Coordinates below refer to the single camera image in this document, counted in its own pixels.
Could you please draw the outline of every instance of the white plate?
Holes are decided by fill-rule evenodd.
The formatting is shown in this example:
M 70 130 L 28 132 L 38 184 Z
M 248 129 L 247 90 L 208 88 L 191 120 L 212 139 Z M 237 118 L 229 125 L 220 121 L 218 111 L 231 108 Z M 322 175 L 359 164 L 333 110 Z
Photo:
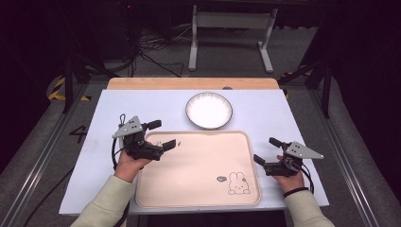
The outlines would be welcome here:
M 215 130 L 227 124 L 233 115 L 230 102 L 216 93 L 200 93 L 186 104 L 186 115 L 197 126 Z

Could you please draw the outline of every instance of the metal rail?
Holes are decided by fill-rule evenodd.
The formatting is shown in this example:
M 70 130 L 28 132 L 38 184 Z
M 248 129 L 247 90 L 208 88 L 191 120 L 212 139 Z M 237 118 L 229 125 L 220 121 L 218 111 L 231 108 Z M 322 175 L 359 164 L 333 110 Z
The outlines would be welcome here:
M 319 93 L 316 90 L 309 90 L 309 95 L 312 99 L 313 104 L 316 107 L 316 110 L 319 111 L 320 113 L 319 117 L 329 134 L 330 141 L 335 151 L 334 155 L 336 156 L 342 175 L 344 176 L 344 179 L 351 192 L 351 195 L 354 198 L 355 204 L 357 205 L 357 209 L 365 223 L 365 226 L 370 226 L 370 227 L 379 226 L 375 218 L 375 214 L 373 213 L 371 206 L 369 205 L 366 196 L 363 193 L 362 187 L 360 186 L 360 183 L 357 180 L 357 176 L 355 175 L 354 170 L 352 169 L 350 163 L 348 162 L 347 156 L 345 154 L 343 147 L 341 146 L 340 140 L 334 130 L 334 127 L 331 124 L 330 119 L 327 119 L 324 116 L 324 113 L 321 108 Z
M 74 94 L 74 100 L 79 100 L 85 90 L 87 85 L 86 84 L 79 84 L 77 85 L 77 90 Z M 4 218 L 3 222 L 0 226 L 15 226 L 18 219 L 22 215 L 24 209 L 26 208 L 26 204 L 28 203 L 30 197 L 32 196 L 36 186 L 39 183 L 39 180 L 42 178 L 44 171 L 49 163 L 53 153 L 54 147 L 59 143 L 61 134 L 64 131 L 66 124 L 68 123 L 72 113 L 77 108 L 78 102 L 73 102 L 71 108 L 67 113 L 64 113 L 61 118 L 59 119 L 53 133 L 51 134 L 49 140 L 47 141 L 41 155 L 38 158 L 35 166 L 32 168 L 30 173 L 28 174 L 24 185 L 22 186 L 17 198 L 15 199 L 14 203 L 10 207 L 6 217 Z

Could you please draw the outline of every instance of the drawing on tray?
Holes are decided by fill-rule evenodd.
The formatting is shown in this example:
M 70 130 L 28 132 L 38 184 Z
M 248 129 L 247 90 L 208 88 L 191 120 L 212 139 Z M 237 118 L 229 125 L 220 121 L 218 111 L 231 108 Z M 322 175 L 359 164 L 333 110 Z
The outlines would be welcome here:
M 219 177 L 217 177 L 217 180 L 218 180 L 218 182 L 223 183 L 223 182 L 227 181 L 227 178 L 224 176 L 219 176 Z
M 229 186 L 230 190 L 228 191 L 228 194 L 230 195 L 243 195 L 251 193 L 247 180 L 245 179 L 244 173 L 242 172 L 230 173 Z

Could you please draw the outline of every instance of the beige sleeve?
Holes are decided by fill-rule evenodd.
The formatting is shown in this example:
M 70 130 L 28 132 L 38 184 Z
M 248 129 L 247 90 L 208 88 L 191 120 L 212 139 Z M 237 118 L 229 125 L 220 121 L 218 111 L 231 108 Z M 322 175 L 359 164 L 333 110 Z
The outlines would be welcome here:
M 71 226 L 114 226 L 123 216 L 131 195 L 132 183 L 110 176 Z
M 328 227 L 334 224 L 326 218 L 312 193 L 299 191 L 285 198 L 295 227 Z

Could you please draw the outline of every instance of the white table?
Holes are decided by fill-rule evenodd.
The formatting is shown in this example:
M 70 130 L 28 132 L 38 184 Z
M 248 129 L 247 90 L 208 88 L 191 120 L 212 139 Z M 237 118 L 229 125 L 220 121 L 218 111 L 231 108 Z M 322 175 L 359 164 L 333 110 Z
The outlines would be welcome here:
M 233 106 L 234 115 L 221 130 L 246 132 L 250 137 L 253 153 L 267 162 L 276 162 L 275 156 L 282 153 L 280 148 L 269 143 L 270 137 L 283 142 L 304 143 L 281 90 L 105 90 L 98 101 L 88 135 L 61 203 L 60 214 L 80 214 L 84 206 L 95 197 L 108 177 L 113 174 L 112 134 L 118 129 L 121 114 L 125 114 L 128 119 L 137 115 L 143 123 L 156 119 L 162 120 L 163 126 L 155 131 L 197 131 L 199 128 L 187 119 L 184 108 L 190 97 L 205 91 L 225 96 Z M 322 183 L 312 161 L 305 160 L 305 164 L 315 184 L 315 197 L 318 204 L 328 205 Z M 135 200 L 131 200 L 130 213 L 151 215 L 284 209 L 286 205 L 278 183 L 272 177 L 265 175 L 262 166 L 256 166 L 256 170 L 261 189 L 261 200 L 258 204 L 142 208 L 135 203 Z

